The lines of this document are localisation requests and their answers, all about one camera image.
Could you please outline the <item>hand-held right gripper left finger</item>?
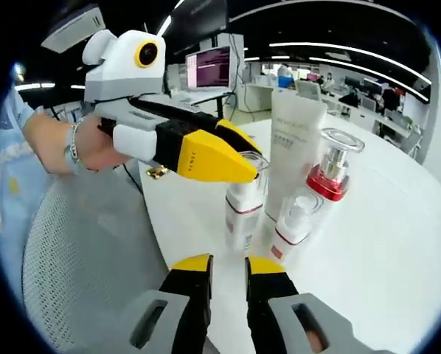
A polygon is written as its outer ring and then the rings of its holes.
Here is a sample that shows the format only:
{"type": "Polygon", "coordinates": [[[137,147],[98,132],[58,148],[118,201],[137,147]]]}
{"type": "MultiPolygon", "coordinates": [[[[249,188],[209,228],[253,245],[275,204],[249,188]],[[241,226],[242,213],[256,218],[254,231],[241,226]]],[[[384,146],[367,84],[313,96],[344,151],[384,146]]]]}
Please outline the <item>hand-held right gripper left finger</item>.
{"type": "Polygon", "coordinates": [[[142,295],[130,343],[140,353],[202,353],[211,322],[211,254],[179,261],[142,295]]]}

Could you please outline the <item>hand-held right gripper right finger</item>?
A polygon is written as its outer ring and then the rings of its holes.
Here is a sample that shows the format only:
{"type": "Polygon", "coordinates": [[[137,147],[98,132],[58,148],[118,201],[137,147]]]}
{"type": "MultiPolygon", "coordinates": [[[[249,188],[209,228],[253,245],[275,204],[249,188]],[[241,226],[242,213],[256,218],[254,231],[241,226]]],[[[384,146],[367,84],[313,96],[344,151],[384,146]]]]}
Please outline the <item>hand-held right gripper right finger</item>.
{"type": "Polygon", "coordinates": [[[245,258],[247,322],[257,353],[314,353],[305,332],[318,333],[320,353],[357,353],[352,325],[312,294],[301,294],[284,267],[245,258]]]}

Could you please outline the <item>person's right hand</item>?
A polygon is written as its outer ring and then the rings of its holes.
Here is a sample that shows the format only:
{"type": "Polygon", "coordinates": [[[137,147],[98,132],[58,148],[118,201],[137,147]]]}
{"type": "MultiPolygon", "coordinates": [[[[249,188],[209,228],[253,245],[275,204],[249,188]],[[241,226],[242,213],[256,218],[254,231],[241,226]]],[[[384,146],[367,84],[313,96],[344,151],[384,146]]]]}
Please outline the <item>person's right hand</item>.
{"type": "Polygon", "coordinates": [[[310,348],[314,353],[320,353],[324,350],[323,344],[317,332],[313,330],[307,330],[305,334],[310,344],[310,348]]]}

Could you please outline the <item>person's left hand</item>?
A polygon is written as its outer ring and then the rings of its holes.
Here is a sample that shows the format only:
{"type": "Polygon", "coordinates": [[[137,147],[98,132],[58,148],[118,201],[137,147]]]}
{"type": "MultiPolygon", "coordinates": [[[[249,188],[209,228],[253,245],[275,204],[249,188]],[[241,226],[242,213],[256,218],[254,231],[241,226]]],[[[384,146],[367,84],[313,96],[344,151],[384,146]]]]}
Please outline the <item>person's left hand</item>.
{"type": "Polygon", "coordinates": [[[89,114],[83,118],[75,133],[77,156],[88,170],[114,168],[131,158],[114,149],[111,137],[100,130],[101,117],[89,114]]]}

